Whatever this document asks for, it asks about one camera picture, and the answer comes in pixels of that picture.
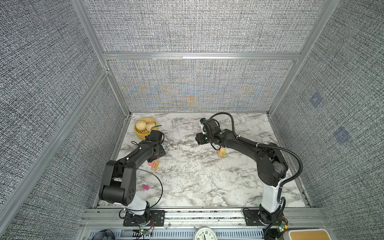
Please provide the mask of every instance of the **textured wall panel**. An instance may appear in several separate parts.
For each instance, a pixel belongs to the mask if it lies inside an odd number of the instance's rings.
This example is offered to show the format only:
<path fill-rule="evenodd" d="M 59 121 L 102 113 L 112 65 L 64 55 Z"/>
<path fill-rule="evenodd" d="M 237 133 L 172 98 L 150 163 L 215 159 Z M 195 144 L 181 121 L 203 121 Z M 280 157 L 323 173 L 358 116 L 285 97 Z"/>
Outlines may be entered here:
<path fill-rule="evenodd" d="M 70 0 L 0 4 L 0 207 L 101 71 Z"/>
<path fill-rule="evenodd" d="M 382 239 L 384 2 L 342 0 L 273 115 L 339 240 Z"/>
<path fill-rule="evenodd" d="M 111 60 L 132 111 L 266 111 L 290 60 Z"/>
<path fill-rule="evenodd" d="M 106 51 L 299 52 L 326 0 L 84 0 Z"/>
<path fill-rule="evenodd" d="M 124 114 L 104 80 L 1 240 L 74 239 L 100 187 Z"/>

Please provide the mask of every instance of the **white marble surface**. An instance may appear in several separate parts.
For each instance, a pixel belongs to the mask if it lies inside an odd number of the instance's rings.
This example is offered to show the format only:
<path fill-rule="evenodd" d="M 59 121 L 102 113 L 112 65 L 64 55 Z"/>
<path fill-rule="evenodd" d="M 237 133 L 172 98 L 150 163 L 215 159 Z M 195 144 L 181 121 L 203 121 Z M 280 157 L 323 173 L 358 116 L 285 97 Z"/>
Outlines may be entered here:
<path fill-rule="evenodd" d="M 262 200 L 263 185 L 257 176 L 256 162 L 232 149 L 219 158 L 210 144 L 198 145 L 196 133 L 201 132 L 200 118 L 210 113 L 135 113 L 132 116 L 118 159 L 136 148 L 131 141 L 139 142 L 134 132 L 135 122 L 152 117 L 165 134 L 163 147 L 166 155 L 160 158 L 159 169 L 154 172 L 162 181 L 164 193 L 158 206 L 170 207 L 258 207 Z M 265 114 L 233 114 L 236 133 L 261 142 L 277 142 Z M 226 115 L 215 117 L 221 129 L 231 129 Z M 151 170 L 145 162 L 141 168 Z M 146 184 L 149 190 L 143 189 Z M 143 171 L 137 171 L 137 195 L 155 203 L 161 193 L 158 180 Z M 305 207 L 295 181 L 284 185 L 282 196 L 287 207 Z M 99 205 L 108 203 L 100 201 Z"/>

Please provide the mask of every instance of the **white clock face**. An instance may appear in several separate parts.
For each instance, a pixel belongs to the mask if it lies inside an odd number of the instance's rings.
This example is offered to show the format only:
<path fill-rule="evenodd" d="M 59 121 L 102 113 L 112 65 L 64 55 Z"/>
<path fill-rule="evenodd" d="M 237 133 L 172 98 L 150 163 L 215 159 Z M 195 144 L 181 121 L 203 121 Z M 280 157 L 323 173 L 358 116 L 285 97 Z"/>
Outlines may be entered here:
<path fill-rule="evenodd" d="M 193 240 L 217 240 L 216 233 L 209 227 L 201 227 L 195 232 Z"/>

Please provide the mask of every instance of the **black mounting plate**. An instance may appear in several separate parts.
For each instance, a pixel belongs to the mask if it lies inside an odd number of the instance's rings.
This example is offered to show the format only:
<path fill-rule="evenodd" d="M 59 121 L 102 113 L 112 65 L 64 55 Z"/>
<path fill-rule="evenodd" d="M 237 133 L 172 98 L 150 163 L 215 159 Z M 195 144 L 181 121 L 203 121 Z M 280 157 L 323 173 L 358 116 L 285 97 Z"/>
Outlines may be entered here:
<path fill-rule="evenodd" d="M 152 226 L 152 219 L 155 221 L 155 227 L 162 227 L 164 226 L 164 210 L 151 210 L 151 219 L 150 222 L 146 225 L 147 227 Z M 137 227 L 137 223 L 133 220 L 132 215 L 128 213 L 128 211 L 125 213 L 124 222 L 122 224 L 124 227 Z"/>
<path fill-rule="evenodd" d="M 260 222 L 260 217 L 259 217 L 259 210 L 243 210 L 244 213 L 244 220 L 247 226 L 264 226 Z M 281 224 L 282 219 L 279 218 L 272 226 L 279 226 Z"/>

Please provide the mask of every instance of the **robotic arm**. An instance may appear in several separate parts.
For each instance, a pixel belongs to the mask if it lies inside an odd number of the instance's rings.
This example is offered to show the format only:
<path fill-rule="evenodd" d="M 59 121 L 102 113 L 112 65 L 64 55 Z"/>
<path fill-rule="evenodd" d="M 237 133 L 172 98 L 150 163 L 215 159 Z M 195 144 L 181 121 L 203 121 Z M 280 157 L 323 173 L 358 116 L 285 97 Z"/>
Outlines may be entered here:
<path fill-rule="evenodd" d="M 218 122 L 213 118 L 202 118 L 200 123 L 202 132 L 196 134 L 195 138 L 199 145 L 214 143 L 221 147 L 232 148 L 256 162 L 258 176 L 263 182 L 263 200 L 260 204 L 259 217 L 265 225 L 274 223 L 281 213 L 281 183 L 288 170 L 288 165 L 280 150 L 275 151 L 271 148 L 277 147 L 277 145 L 270 143 L 266 145 L 270 146 L 269 148 L 262 147 L 256 142 L 236 135 L 232 130 L 221 130 Z"/>
<path fill-rule="evenodd" d="M 163 137 L 162 132 L 152 130 L 133 152 L 117 161 L 108 161 L 105 165 L 99 198 L 126 206 L 127 211 L 132 216 L 135 215 L 134 219 L 138 224 L 147 224 L 151 214 L 149 203 L 135 195 L 136 170 L 145 160 L 152 162 L 166 154 L 161 145 Z M 116 178 L 122 178 L 121 182 L 116 181 Z"/>

